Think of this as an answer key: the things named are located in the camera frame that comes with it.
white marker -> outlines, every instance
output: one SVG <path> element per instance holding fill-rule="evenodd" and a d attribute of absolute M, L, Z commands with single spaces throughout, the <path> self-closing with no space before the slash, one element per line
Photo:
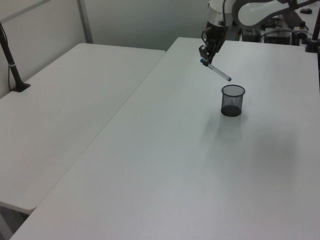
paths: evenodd
<path fill-rule="evenodd" d="M 216 68 L 215 66 L 212 66 L 210 63 L 208 65 L 208 68 L 210 68 L 211 70 L 213 70 L 215 73 L 219 74 L 221 77 L 223 77 L 225 80 L 227 80 L 228 82 L 230 82 L 232 79 L 231 77 L 229 77 L 227 74 L 225 74 L 224 72 L 220 71 L 218 68 Z"/>

wire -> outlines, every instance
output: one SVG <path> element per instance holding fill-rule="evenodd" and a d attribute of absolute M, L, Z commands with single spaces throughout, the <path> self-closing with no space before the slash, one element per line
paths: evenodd
<path fill-rule="evenodd" d="M 4 34 L 4 37 L 5 37 L 5 41 L 6 41 L 6 43 L 8 43 L 7 34 L 6 34 L 5 30 L 4 30 L 4 27 L 2 26 L 1 22 L 0 22 L 0 29 L 1 29 L 1 31 L 2 31 L 2 32 L 3 32 L 3 34 Z"/>
<path fill-rule="evenodd" d="M 269 31 L 263 35 L 261 35 L 261 37 L 263 38 L 264 36 L 270 35 L 270 34 L 275 34 L 275 33 L 281 33 L 281 32 L 290 32 L 293 33 L 293 31 L 291 30 L 275 30 L 275 31 Z"/>
<path fill-rule="evenodd" d="M 10 87 L 10 67 L 9 66 L 8 66 L 8 86 L 9 86 L 9 90 L 11 92 L 12 90 L 11 90 L 11 87 Z"/>
<path fill-rule="evenodd" d="M 224 26 L 224 38 L 226 37 L 226 13 L 225 13 L 225 4 L 226 4 L 226 0 L 223 0 L 223 4 L 222 4 L 222 15 L 223 15 L 223 26 Z"/>
<path fill-rule="evenodd" d="M 312 33 L 308 32 L 308 31 L 303 31 L 303 30 L 298 30 L 298 31 L 295 31 L 296 34 L 299 34 L 299 33 L 306 33 L 306 34 L 310 34 L 311 36 L 313 36 Z"/>

white wall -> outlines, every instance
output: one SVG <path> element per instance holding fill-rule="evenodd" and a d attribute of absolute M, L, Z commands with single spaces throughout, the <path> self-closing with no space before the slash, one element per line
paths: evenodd
<path fill-rule="evenodd" d="M 77 0 L 51 0 L 2 25 L 23 81 L 86 42 Z M 8 92 L 8 63 L 0 48 L 0 98 Z"/>
<path fill-rule="evenodd" d="M 167 50 L 200 38 L 209 0 L 83 0 L 95 44 Z"/>

black computer mouse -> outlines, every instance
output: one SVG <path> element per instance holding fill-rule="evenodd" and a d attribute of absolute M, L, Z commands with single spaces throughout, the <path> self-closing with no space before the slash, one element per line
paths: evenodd
<path fill-rule="evenodd" d="M 300 10 L 300 13 L 302 14 L 311 14 L 312 10 L 310 8 L 304 8 Z"/>

black mesh cup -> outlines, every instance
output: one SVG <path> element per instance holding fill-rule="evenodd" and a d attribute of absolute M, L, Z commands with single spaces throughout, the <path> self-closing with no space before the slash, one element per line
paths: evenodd
<path fill-rule="evenodd" d="M 221 91 L 221 113 L 228 117 L 239 116 L 242 112 L 242 100 L 246 90 L 239 85 L 227 85 Z"/>

